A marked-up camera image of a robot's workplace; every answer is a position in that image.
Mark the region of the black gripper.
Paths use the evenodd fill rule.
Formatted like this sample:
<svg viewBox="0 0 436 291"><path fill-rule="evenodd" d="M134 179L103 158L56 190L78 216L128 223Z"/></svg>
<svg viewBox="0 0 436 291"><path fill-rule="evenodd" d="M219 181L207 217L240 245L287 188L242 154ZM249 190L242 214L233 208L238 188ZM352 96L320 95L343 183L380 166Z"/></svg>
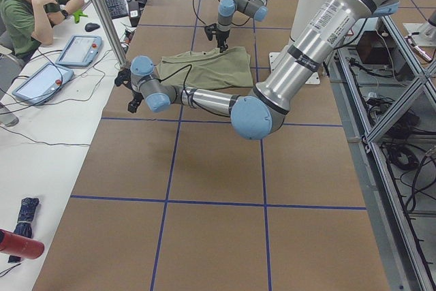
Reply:
<svg viewBox="0 0 436 291"><path fill-rule="evenodd" d="M219 48L220 53L223 53L228 49L227 39L230 35L230 31L222 31L217 23L213 23L205 26L204 32L209 41L212 41L214 37L216 38L217 47Z"/></svg>
<svg viewBox="0 0 436 291"><path fill-rule="evenodd" d="M130 69L121 69L119 70L116 78L114 79L114 84L116 87L123 85L127 89L129 89L132 93L133 99L127 105L127 111L130 113L136 113L138 107L142 103L143 96L141 93L134 90L131 85L131 72Z"/></svg>

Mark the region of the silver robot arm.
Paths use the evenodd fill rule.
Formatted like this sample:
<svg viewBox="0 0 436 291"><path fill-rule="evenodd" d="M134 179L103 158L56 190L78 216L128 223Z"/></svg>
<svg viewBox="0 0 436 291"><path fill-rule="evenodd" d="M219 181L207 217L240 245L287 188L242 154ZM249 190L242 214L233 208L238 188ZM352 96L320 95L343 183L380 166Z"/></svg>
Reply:
<svg viewBox="0 0 436 291"><path fill-rule="evenodd" d="M204 28L208 40L211 41L215 36L219 51L226 51L234 13L240 12L248 18L263 21L268 13L267 2L268 0L221 0L217 22Z"/></svg>
<svg viewBox="0 0 436 291"><path fill-rule="evenodd" d="M240 136L259 140L283 125L292 98L358 20L390 15L398 6L399 0L323 0L302 33L283 47L270 76L246 96L186 84L165 85L146 56L134 58L129 68L118 73L115 84L132 91L130 112L137 111L142 102L153 112L167 110L172 104L199 108L229 117Z"/></svg>

